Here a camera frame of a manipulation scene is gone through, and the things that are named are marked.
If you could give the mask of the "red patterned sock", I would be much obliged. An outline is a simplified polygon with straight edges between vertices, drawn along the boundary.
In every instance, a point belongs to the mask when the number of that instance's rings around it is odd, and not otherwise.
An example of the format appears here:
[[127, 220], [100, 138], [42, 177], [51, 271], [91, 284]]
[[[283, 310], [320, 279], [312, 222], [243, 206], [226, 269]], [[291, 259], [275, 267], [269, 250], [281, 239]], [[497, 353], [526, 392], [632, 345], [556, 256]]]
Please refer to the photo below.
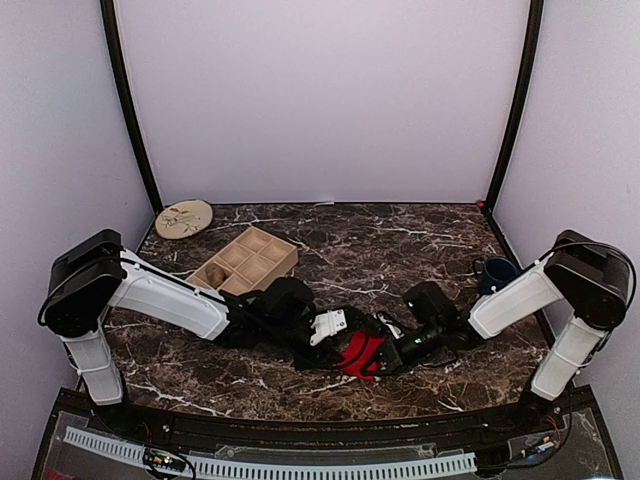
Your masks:
[[338, 364], [339, 370], [348, 376], [373, 381], [380, 368], [377, 355], [385, 340], [382, 335], [357, 331], [342, 353], [343, 360]]

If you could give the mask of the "wooden compartment tray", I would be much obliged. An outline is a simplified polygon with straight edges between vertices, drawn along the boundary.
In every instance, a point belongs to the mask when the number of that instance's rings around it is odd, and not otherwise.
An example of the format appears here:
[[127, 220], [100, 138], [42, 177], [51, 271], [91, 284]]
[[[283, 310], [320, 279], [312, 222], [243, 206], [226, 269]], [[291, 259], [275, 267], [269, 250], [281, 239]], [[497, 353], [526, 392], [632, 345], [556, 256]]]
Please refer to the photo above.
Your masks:
[[[204, 279], [204, 269], [215, 263], [227, 274], [214, 289]], [[236, 296], [266, 290], [277, 278], [290, 274], [298, 263], [297, 248], [256, 227], [249, 227], [218, 253], [198, 267], [186, 281], [198, 288], [214, 289]]]

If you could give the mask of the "tan ribbed sock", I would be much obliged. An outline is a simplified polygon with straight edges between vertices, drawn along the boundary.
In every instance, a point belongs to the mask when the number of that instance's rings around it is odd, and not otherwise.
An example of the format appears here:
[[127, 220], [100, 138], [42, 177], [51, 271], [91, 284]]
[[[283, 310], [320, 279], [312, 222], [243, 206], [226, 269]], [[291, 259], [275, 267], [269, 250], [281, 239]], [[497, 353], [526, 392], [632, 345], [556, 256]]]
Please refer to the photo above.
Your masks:
[[204, 269], [204, 279], [214, 289], [218, 289], [226, 278], [227, 274], [224, 269], [215, 263], [208, 264]]

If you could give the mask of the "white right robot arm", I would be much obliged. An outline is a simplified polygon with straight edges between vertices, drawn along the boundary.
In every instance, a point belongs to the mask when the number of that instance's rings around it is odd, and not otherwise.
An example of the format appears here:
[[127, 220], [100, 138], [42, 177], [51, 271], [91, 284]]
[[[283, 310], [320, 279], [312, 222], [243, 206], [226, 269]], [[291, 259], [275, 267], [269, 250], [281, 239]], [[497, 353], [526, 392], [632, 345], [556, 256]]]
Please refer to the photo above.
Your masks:
[[572, 314], [529, 380], [529, 395], [510, 413], [521, 434], [534, 432], [555, 400], [625, 319], [638, 276], [632, 260], [609, 244], [565, 230], [553, 247], [523, 271], [485, 290], [459, 309], [435, 282], [422, 282], [403, 297], [419, 326], [396, 330], [381, 355], [396, 373], [439, 348], [472, 350], [525, 317], [565, 301]]

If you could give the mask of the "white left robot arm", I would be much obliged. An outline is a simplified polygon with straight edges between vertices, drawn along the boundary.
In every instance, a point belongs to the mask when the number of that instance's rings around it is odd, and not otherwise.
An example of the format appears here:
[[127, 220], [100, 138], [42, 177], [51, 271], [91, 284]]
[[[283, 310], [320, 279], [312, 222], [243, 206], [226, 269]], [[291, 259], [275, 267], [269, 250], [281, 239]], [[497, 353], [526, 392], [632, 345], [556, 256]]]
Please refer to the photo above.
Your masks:
[[278, 278], [241, 296], [191, 285], [140, 259], [105, 229], [58, 257], [37, 321], [65, 344], [101, 417], [120, 436], [141, 427], [125, 401], [125, 382], [102, 330], [112, 308], [136, 311], [227, 348], [271, 342], [290, 352], [297, 368], [329, 368], [338, 355], [324, 340], [347, 327], [342, 309], [317, 311], [301, 281]]

